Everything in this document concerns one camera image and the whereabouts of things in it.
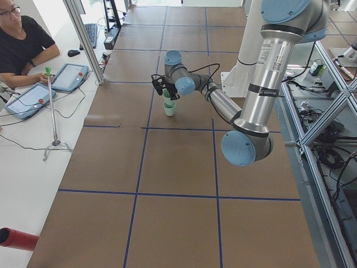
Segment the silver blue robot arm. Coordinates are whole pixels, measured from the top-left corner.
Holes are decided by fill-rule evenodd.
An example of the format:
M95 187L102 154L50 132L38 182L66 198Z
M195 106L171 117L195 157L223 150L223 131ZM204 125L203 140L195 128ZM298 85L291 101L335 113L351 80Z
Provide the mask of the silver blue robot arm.
M250 66L243 107L209 76L188 71L176 50L165 55L164 85L171 98L200 92L233 127L221 141L226 160L236 166L251 165L273 150L267 123L294 46L323 39L329 13L329 1L252 2L242 49L232 70L236 74L242 66Z

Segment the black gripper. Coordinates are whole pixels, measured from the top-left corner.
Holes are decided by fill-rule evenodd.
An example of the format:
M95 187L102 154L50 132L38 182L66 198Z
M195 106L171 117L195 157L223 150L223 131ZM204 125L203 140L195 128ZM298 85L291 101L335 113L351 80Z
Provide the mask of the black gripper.
M167 84L166 88L170 94L170 100L174 101L176 99L180 99L180 95L176 91L176 87L174 84Z

